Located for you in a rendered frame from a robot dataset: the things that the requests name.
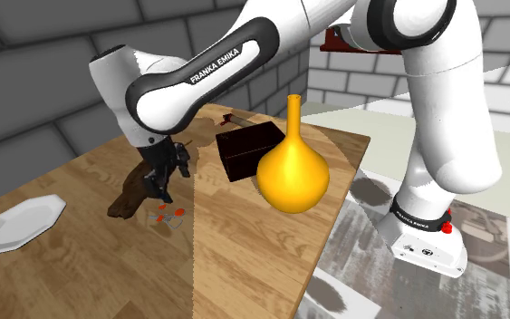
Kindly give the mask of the red wall shelf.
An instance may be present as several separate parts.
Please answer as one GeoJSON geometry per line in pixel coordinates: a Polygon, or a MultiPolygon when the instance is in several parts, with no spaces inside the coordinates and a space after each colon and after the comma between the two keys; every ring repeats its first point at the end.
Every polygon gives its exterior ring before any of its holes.
{"type": "Polygon", "coordinates": [[[389,54],[401,55],[401,51],[381,50],[381,51],[365,51],[360,48],[350,46],[345,43],[341,37],[341,29],[337,26],[329,27],[325,32],[324,44],[320,46],[321,52],[330,53],[369,53],[369,54],[389,54]]]}

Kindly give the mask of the white octagonal plate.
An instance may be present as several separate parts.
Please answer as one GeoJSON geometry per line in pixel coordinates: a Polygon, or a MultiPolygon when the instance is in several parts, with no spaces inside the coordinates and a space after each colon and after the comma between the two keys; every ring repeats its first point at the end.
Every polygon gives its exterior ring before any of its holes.
{"type": "Polygon", "coordinates": [[[50,229],[67,203],[56,194],[29,198],[0,214],[0,253],[16,250],[50,229]]]}

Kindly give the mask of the yellow long-necked vase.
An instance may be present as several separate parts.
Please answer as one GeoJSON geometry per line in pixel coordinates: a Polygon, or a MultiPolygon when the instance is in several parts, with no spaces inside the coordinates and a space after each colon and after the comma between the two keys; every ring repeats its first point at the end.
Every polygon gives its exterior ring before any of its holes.
{"type": "Polygon", "coordinates": [[[265,200],[288,214],[314,207],[326,193],[329,167],[302,138],[299,94],[287,97],[285,137],[260,159],[256,180],[265,200]]]}

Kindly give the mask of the patterned grey robot stand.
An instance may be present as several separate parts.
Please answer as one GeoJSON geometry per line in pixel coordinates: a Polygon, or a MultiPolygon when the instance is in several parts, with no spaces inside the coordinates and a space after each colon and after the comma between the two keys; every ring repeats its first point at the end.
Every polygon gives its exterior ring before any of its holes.
{"type": "Polygon", "coordinates": [[[393,257],[375,225],[400,183],[361,169],[294,319],[510,319],[510,220],[456,200],[468,253],[459,278],[393,257]]]}

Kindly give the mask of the dark brown box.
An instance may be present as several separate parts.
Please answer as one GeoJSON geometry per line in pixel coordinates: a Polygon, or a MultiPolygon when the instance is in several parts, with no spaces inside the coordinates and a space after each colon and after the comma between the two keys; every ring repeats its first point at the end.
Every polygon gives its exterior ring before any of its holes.
{"type": "Polygon", "coordinates": [[[284,137],[284,133],[271,121],[218,133],[219,156],[229,181],[253,177],[259,160],[284,137]]]}

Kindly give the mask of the wooden table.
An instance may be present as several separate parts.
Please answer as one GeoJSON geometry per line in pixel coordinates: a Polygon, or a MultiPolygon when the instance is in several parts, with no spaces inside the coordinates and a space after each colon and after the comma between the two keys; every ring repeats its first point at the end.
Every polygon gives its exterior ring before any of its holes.
{"type": "Polygon", "coordinates": [[[227,179],[215,141],[226,113],[208,104],[178,135],[191,175],[169,182],[185,210],[177,229],[154,222],[152,199],[130,219],[107,216],[140,162],[124,137],[0,197],[0,213],[47,194],[66,204],[49,230],[0,254],[0,319],[292,319],[370,140],[304,124],[330,184],[317,206],[285,214],[253,180],[227,179]]]}

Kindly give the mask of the tan stick with red end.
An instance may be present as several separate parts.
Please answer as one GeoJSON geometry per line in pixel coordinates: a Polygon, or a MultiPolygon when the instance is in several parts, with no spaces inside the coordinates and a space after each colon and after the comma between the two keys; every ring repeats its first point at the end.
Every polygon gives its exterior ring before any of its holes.
{"type": "Polygon", "coordinates": [[[220,126],[224,126],[227,123],[234,123],[235,125],[241,126],[241,127],[249,127],[255,125],[254,122],[251,122],[249,120],[240,118],[233,113],[228,113],[223,116],[223,120],[219,123],[220,126]]]}

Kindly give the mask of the brown driftwood piece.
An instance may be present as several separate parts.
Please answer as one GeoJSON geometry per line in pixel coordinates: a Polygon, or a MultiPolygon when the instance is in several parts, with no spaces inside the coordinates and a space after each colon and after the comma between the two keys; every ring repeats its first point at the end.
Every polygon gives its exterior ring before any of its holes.
{"type": "Polygon", "coordinates": [[[111,218],[132,218],[152,192],[145,186],[144,177],[151,172],[151,166],[143,160],[125,178],[122,191],[109,206],[107,216],[111,218]]]}

